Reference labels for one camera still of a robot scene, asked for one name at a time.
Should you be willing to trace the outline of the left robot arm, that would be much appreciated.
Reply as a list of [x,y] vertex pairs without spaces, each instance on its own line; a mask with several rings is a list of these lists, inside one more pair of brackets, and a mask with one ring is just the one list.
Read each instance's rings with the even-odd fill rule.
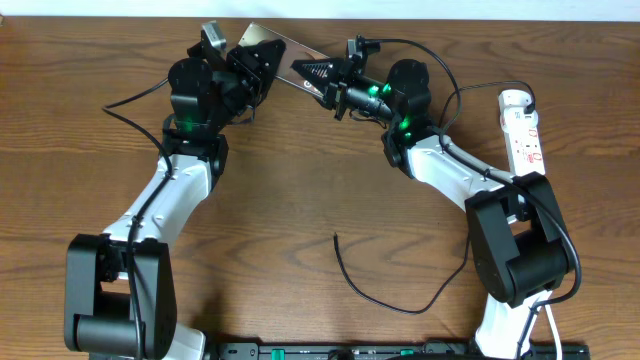
[[103,359],[203,359],[207,337],[181,325],[170,250],[224,172],[222,129],[265,100],[286,51],[261,40],[225,51],[206,38],[163,79],[173,109],[157,168],[129,209],[100,234],[79,234],[66,253],[64,343]]

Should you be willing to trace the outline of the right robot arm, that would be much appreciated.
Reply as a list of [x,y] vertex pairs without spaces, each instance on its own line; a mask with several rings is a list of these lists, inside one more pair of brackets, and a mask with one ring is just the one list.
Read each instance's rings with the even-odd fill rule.
[[396,62],[384,81],[367,77],[367,58],[298,59],[304,88],[337,117],[348,111],[383,125],[391,166],[427,184],[467,219],[466,256],[488,293],[474,338],[478,355],[521,359],[541,310],[558,302],[566,275],[582,276],[577,250],[541,162],[535,98],[517,81],[499,97],[510,161],[500,170],[458,147],[429,113],[430,75],[413,59]]

